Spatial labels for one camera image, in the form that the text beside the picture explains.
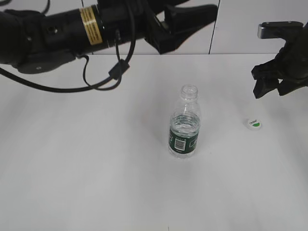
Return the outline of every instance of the bottle neck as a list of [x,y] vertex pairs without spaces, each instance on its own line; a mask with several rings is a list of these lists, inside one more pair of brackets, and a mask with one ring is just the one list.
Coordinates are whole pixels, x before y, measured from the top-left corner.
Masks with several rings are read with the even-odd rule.
[[180,97],[187,103],[193,103],[198,98],[198,88],[194,85],[184,85],[181,89]]

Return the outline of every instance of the bottle mouth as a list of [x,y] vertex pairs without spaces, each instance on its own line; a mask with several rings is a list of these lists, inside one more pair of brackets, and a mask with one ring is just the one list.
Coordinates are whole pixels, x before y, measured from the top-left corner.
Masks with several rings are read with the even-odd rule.
[[196,100],[198,98],[198,88],[194,85],[184,85],[181,90],[181,98],[184,100]]

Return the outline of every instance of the barcode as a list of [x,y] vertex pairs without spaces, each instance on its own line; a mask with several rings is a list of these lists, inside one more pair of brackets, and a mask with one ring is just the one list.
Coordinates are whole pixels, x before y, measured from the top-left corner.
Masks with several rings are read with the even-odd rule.
[[178,150],[185,151],[186,142],[175,139],[174,147]]

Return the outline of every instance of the green bottle label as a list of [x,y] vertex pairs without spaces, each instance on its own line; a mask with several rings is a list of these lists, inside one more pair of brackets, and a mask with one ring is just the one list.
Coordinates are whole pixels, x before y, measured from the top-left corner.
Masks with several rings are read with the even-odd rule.
[[196,149],[198,135],[199,133],[191,138],[184,138],[174,134],[174,132],[170,130],[169,146],[173,151],[179,154],[191,153]]

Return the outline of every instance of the water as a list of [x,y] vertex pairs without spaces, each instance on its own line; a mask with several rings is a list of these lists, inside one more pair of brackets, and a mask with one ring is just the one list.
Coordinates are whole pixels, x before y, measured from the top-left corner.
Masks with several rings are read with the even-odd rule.
[[[199,133],[200,129],[200,118],[192,112],[185,112],[180,115],[174,115],[170,120],[171,131],[182,138],[191,138]],[[187,158],[194,154],[194,150],[189,154],[179,154],[173,151],[171,148],[170,152],[177,157]]]

